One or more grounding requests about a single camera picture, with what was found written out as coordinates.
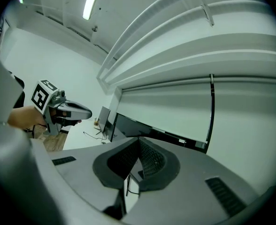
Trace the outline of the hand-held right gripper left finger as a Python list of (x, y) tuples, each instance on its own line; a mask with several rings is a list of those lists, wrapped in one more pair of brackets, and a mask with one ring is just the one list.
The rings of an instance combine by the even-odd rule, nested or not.
[(127, 214), (138, 201), (138, 185), (129, 178), (138, 160), (138, 139), (50, 152), (55, 167), (85, 201), (107, 214)]

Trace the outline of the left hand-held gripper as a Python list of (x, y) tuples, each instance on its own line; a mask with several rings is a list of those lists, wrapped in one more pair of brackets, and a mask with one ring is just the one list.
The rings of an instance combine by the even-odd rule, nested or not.
[(66, 100), (65, 91), (58, 89), (48, 80), (37, 82), (31, 101), (42, 114), (46, 124), (45, 135), (58, 135), (62, 127), (74, 126), (80, 120), (92, 117), (90, 109), (80, 103)]

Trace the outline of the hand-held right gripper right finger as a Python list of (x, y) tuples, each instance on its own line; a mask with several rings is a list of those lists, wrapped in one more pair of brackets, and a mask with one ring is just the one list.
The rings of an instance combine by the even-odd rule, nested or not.
[(174, 153), (180, 171), (163, 190), (142, 192), (124, 220), (227, 220), (229, 215), (206, 183), (211, 178), (219, 178), (246, 206), (258, 198), (246, 181), (205, 153), (149, 141)]

